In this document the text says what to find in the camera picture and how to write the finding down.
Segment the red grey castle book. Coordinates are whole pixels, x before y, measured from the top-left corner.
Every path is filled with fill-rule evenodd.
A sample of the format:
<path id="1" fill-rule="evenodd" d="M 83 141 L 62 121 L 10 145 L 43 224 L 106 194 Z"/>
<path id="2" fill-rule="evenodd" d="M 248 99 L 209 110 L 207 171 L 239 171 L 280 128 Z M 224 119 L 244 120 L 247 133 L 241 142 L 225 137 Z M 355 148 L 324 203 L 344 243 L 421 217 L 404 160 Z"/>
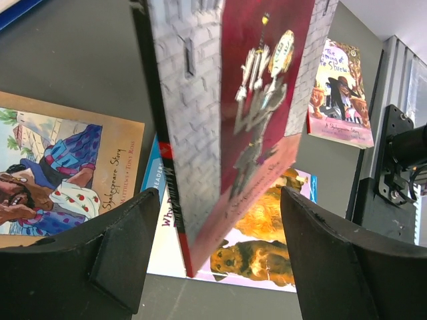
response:
<path id="1" fill-rule="evenodd" d="M 185 272 L 296 160 L 336 1 L 132 1 Z"/>

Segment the Why Do Dogs Bark book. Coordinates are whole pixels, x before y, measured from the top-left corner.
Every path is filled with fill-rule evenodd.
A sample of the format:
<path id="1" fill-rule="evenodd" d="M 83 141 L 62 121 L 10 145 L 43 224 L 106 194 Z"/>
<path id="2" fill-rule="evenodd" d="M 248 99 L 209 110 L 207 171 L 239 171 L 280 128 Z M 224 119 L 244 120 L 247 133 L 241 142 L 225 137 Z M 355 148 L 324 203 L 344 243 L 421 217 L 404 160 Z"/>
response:
<path id="1" fill-rule="evenodd" d="M 195 278 L 294 292 L 295 281 L 280 213 L 280 192 L 283 186 L 288 186 L 316 202 L 317 184 L 315 175 L 287 169 L 223 238 Z M 141 186 L 142 189 L 150 187 L 159 191 L 160 211 L 147 271 L 184 278 L 186 271 L 157 141 L 151 147 Z"/>

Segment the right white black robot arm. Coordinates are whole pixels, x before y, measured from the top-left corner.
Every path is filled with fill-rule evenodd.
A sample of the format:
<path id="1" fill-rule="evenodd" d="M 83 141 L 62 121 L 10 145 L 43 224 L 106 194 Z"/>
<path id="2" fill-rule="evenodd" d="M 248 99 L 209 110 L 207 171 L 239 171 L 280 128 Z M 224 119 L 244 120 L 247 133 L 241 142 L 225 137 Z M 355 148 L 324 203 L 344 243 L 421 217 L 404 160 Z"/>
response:
<path id="1" fill-rule="evenodd" d="M 375 172 L 379 196 L 399 207 L 426 194 L 426 126 L 397 106 L 384 110 Z"/>

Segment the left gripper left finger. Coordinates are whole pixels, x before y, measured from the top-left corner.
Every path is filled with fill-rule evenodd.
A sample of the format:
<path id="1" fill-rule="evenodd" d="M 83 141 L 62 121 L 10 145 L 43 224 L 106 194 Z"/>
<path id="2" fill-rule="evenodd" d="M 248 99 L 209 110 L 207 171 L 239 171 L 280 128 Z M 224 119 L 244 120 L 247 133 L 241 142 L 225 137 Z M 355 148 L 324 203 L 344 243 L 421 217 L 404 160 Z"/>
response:
<path id="1" fill-rule="evenodd" d="M 159 193 L 149 188 L 68 231 L 2 248 L 1 318 L 131 319 L 159 209 Z"/>

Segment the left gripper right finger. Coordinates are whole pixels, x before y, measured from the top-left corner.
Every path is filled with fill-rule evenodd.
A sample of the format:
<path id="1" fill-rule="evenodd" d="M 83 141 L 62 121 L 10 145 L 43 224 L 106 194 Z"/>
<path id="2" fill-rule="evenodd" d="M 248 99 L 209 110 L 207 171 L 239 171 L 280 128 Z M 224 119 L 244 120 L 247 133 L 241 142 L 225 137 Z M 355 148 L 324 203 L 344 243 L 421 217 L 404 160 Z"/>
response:
<path id="1" fill-rule="evenodd" d="M 426 318 L 426 248 L 369 231 L 290 187 L 280 205 L 303 319 Z"/>

